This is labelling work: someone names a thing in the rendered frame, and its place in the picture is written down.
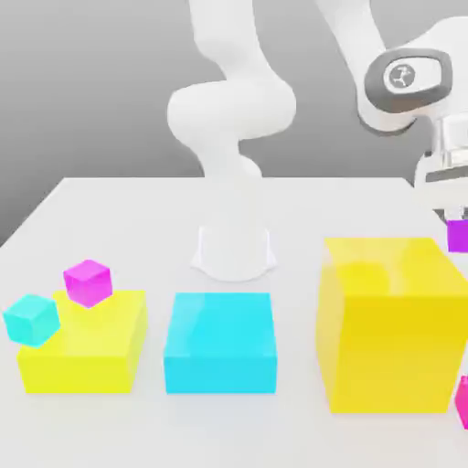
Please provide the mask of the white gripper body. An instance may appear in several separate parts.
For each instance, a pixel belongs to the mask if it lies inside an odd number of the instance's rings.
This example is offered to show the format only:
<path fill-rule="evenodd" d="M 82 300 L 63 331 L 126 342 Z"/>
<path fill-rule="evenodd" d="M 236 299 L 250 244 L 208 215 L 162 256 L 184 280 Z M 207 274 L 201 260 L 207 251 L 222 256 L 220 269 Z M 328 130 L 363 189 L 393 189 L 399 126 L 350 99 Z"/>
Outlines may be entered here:
<path fill-rule="evenodd" d="M 414 188 L 432 209 L 464 212 L 468 209 L 468 158 L 447 165 L 440 154 L 425 152 L 416 166 Z"/>

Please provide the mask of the small purple cube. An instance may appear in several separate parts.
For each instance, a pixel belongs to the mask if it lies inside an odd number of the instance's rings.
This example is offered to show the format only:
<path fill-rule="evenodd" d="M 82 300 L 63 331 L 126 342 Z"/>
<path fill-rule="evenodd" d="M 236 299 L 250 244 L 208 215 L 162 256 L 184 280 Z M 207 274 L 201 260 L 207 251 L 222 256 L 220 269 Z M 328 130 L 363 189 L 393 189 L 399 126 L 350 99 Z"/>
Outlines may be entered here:
<path fill-rule="evenodd" d="M 468 253 L 468 219 L 447 221 L 447 244 L 449 252 Z"/>

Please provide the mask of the small pink cube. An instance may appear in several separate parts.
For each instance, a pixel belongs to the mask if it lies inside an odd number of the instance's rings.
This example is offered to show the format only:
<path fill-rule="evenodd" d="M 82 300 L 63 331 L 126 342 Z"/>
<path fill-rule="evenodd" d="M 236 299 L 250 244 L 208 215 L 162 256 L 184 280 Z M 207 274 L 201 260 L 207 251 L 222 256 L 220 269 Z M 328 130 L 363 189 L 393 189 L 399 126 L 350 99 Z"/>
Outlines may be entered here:
<path fill-rule="evenodd" d="M 462 375 L 454 399 L 460 421 L 468 431 L 468 375 Z"/>

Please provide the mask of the small magenta cube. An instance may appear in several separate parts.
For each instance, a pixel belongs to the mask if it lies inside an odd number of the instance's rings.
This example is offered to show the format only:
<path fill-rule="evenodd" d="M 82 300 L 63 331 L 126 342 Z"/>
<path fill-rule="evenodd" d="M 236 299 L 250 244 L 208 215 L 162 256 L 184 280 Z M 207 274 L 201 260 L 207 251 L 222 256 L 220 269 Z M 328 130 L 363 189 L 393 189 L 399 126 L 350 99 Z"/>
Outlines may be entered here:
<path fill-rule="evenodd" d="M 97 261 L 85 260 L 63 272 L 71 301 L 91 308 L 112 295 L 111 270 Z"/>

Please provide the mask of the small cyan cube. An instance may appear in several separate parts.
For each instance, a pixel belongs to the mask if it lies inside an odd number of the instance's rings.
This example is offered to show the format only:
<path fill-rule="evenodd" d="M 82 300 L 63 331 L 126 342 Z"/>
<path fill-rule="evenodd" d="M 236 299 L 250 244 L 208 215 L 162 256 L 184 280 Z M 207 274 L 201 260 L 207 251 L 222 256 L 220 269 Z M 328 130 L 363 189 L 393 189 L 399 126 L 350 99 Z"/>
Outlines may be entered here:
<path fill-rule="evenodd" d="M 26 294 L 3 312 L 11 341 L 34 348 L 44 345 L 60 329 L 57 303 Z"/>

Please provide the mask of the large tall yellow box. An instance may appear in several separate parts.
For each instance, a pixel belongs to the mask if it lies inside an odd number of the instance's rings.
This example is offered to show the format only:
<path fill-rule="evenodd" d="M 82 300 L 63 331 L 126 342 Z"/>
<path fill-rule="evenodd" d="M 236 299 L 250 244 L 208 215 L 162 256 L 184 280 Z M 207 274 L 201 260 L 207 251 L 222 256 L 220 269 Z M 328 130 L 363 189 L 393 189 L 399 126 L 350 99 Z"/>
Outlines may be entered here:
<path fill-rule="evenodd" d="M 315 345 L 333 413 L 446 412 L 467 342 L 468 279 L 433 239 L 324 239 Z"/>

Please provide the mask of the large cyan box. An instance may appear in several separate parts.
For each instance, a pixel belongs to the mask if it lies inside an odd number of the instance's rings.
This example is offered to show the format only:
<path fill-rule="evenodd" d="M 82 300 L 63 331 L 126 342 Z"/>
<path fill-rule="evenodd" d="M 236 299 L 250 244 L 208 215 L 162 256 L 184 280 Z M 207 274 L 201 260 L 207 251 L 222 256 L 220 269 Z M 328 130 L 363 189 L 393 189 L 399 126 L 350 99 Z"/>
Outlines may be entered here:
<path fill-rule="evenodd" d="M 278 353 L 267 292 L 178 292 L 164 349 L 168 394 L 273 394 Z"/>

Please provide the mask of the large flat yellow box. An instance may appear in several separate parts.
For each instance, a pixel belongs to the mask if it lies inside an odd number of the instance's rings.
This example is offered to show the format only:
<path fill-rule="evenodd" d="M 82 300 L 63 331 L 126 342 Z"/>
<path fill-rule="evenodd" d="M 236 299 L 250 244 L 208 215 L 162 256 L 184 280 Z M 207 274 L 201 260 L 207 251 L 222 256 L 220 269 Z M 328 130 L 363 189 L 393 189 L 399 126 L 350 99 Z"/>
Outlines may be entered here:
<path fill-rule="evenodd" d="M 21 346 L 17 363 L 29 394 L 129 393 L 148 327 L 146 293 L 117 290 L 86 308 L 53 293 L 60 329 L 41 347 Z"/>

